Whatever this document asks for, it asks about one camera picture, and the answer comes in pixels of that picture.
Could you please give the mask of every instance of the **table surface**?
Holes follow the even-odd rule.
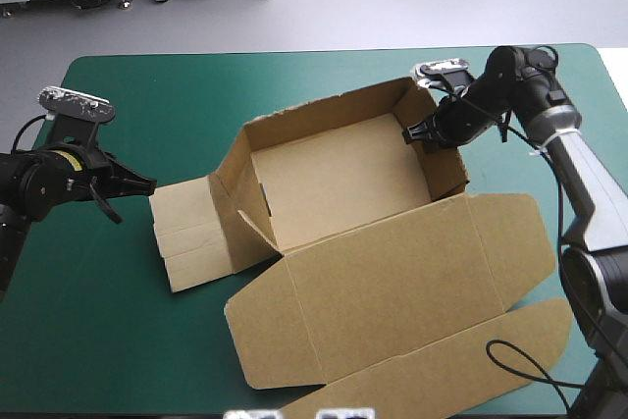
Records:
[[[72,63],[64,86],[109,98],[118,116],[102,129],[101,146],[165,185],[213,170],[255,116],[406,76],[422,61],[464,57],[478,75],[490,51],[87,57]],[[558,51],[558,75],[584,116],[585,137],[628,183],[620,151],[628,114],[600,55],[587,45]],[[500,144],[496,130],[462,154],[470,192],[531,193],[555,239],[556,191],[540,158],[514,137]],[[223,307],[268,264],[173,295],[147,199],[113,204],[125,217],[119,226],[93,204],[72,203],[32,229],[0,304],[0,411],[211,413],[277,407],[314,389],[258,392],[242,376]],[[556,275],[521,304],[552,296],[562,296]],[[594,361],[574,327],[553,373],[583,381]],[[561,406],[550,387],[531,385],[473,412],[558,413]]]

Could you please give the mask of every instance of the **black cable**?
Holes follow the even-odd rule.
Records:
[[[536,377],[534,375],[530,375],[528,373],[514,369],[512,367],[509,367],[505,363],[502,363],[499,360],[497,360],[496,357],[491,352],[491,347],[495,344],[505,345],[506,347],[511,348],[512,350],[517,352],[519,355],[521,355],[526,360],[528,360],[531,364],[533,364],[535,368],[543,374],[544,378]],[[559,387],[574,388],[577,390],[581,390],[585,387],[584,385],[577,384],[577,383],[567,383],[567,382],[560,382],[558,380],[555,380],[554,378],[551,377],[550,373],[548,373],[548,371],[545,368],[543,368],[543,366],[534,359],[532,355],[527,353],[522,348],[517,347],[515,344],[508,342],[507,340],[501,340],[501,339],[489,340],[486,345],[486,352],[487,352],[487,356],[491,359],[491,361],[495,363],[496,366],[501,368],[502,370],[505,370],[506,372],[512,375],[516,375],[517,377],[531,380],[533,382],[539,382],[539,383],[545,383],[546,385],[551,385],[555,389],[558,396],[560,397],[560,400],[562,401],[562,403],[564,404],[567,414],[571,412],[571,407],[569,406],[569,401],[567,401],[565,394],[562,392],[562,390]]]
[[[39,120],[45,120],[46,115],[39,115],[38,117],[33,118],[32,120],[28,120],[26,124],[18,131],[16,134],[16,138],[13,141],[13,146],[11,146],[11,154],[18,151],[18,145],[20,144],[20,139],[22,139],[22,135],[25,133],[28,128],[34,123],[37,123]]]

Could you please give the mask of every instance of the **open cardboard box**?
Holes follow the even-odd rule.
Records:
[[[446,417],[525,384],[486,341],[547,368],[566,345],[563,300],[508,312],[553,270],[532,198],[470,197],[456,150],[404,143],[435,106],[396,79],[261,117],[214,173],[151,197],[173,291],[284,256],[226,315],[253,388],[326,385],[291,419],[339,406]]]
[[[401,136],[434,108],[405,78],[245,124],[214,173],[150,198],[172,290],[462,192],[456,150]]]

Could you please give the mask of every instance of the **box flap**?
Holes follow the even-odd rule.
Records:
[[[491,362],[485,352],[489,340],[509,340],[549,369],[566,347],[570,326],[565,300],[527,306],[354,373],[282,412],[290,419],[309,419],[321,408],[368,406],[382,418],[450,417],[529,383]],[[521,356],[498,347],[495,354],[505,364],[539,375]]]
[[[508,309],[555,268],[554,247],[539,206],[524,194],[474,195],[467,201],[491,261],[497,291]],[[513,257],[521,262],[521,270],[512,270]]]
[[[517,235],[519,225],[532,243]],[[497,227],[503,234],[493,240]],[[302,378],[319,375],[298,362],[286,365],[287,348],[313,348],[328,383],[502,314],[516,293],[552,268],[532,198],[463,194],[287,255],[275,277],[262,274],[229,301],[226,313],[238,353],[246,352],[240,363],[251,386],[306,385],[295,375],[282,378],[290,368]],[[279,286],[292,291],[295,303],[283,309],[301,312],[308,334],[301,345],[288,332],[293,324],[267,317],[276,309],[270,293]],[[260,321],[241,322],[244,317]],[[265,332],[284,335],[265,338],[262,324]],[[260,364],[264,369],[255,367]]]
[[[243,270],[276,254],[215,175],[157,188],[154,231],[172,291]]]
[[[263,309],[254,309],[264,300]],[[255,332],[256,344],[236,342],[246,382],[256,389],[266,385],[318,385],[325,383],[316,350],[310,342],[288,267],[277,263],[253,280],[229,302],[227,320],[235,339]],[[266,351],[270,355],[260,355]]]

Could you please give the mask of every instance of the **cardboard lid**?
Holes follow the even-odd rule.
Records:
[[[373,407],[378,417],[442,419],[530,383],[494,365],[489,340],[509,340],[546,369],[569,339],[571,311],[553,299],[503,314],[443,340],[349,375],[286,406],[290,419],[309,419],[321,408]],[[531,375],[523,357],[496,345],[496,357]]]
[[[287,255],[226,315],[253,388],[327,384],[503,314],[553,263],[530,196],[462,194]]]

